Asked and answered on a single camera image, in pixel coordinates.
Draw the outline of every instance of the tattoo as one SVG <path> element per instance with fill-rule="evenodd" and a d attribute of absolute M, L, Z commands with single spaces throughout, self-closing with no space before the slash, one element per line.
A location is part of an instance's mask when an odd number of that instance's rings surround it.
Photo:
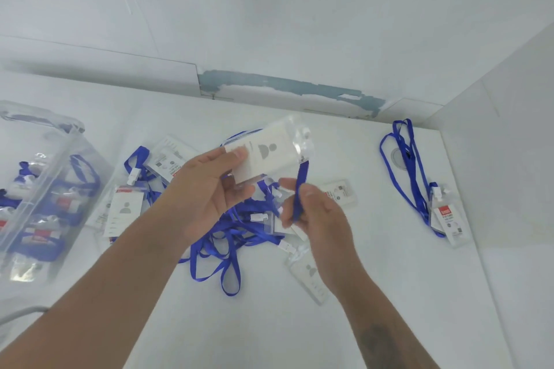
<path fill-rule="evenodd" d="M 384 325 L 373 324 L 358 343 L 368 369 L 405 369 L 400 351 Z"/>

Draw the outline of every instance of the white table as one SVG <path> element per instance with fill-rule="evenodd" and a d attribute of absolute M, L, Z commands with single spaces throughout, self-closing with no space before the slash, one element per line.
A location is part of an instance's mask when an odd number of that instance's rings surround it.
<path fill-rule="evenodd" d="M 0 98 L 74 116 L 88 140 L 121 166 L 139 145 L 171 133 L 200 151 L 287 111 L 71 80 L 0 74 Z M 440 367 L 512 367 L 474 244 L 437 238 L 392 186 L 378 151 L 390 125 L 302 114 L 316 155 L 308 180 L 346 177 L 358 195 L 347 210 L 357 251 L 373 280 Z M 416 129 L 431 180 L 456 191 L 440 133 Z M 405 175 L 397 170 L 405 181 Z M 317 306 L 284 266 L 285 253 L 263 244 L 239 250 L 242 289 L 223 294 L 219 277 L 197 283 L 188 264 L 174 271 L 127 367 L 364 368 L 335 298 Z M 59 280 L 43 293 L 51 304 L 98 253 L 83 232 Z"/>

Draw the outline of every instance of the gray cable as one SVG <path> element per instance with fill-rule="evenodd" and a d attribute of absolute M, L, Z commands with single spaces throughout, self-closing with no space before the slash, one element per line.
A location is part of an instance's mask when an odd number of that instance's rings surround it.
<path fill-rule="evenodd" d="M 35 312 L 42 312 L 43 314 L 48 311 L 50 308 L 47 306 L 30 306 L 16 312 L 6 315 L 5 317 L 0 318 L 0 326 L 7 324 L 17 318 L 24 317 L 25 315 L 34 314 Z"/>

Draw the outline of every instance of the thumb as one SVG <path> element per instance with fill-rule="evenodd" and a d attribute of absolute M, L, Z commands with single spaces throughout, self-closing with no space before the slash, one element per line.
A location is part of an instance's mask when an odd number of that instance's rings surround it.
<path fill-rule="evenodd" d="M 248 150 L 242 147 L 224 153 L 206 164 L 208 174 L 219 178 L 227 171 L 239 166 L 247 157 Z"/>
<path fill-rule="evenodd" d="M 308 222 L 310 224 L 323 223 L 327 215 L 324 206 L 327 195 L 312 184 L 302 184 L 299 191 L 300 202 L 308 217 Z"/>

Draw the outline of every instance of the gray silhouette icon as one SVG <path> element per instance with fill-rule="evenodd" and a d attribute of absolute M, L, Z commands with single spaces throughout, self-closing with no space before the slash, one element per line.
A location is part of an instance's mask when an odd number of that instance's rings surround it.
<path fill-rule="evenodd" d="M 131 213 L 131 209 L 129 209 L 129 203 L 124 204 L 124 208 L 122 208 L 119 212 L 120 213 Z"/>
<path fill-rule="evenodd" d="M 313 277 L 317 273 L 317 269 L 313 268 L 311 265 L 306 266 L 306 270 L 310 271 L 310 277 Z"/>
<path fill-rule="evenodd" d="M 269 151 L 274 152 L 277 150 L 277 145 L 275 143 L 271 143 L 269 147 L 266 145 L 258 145 L 258 149 L 260 150 L 261 158 L 265 159 L 269 156 Z"/>

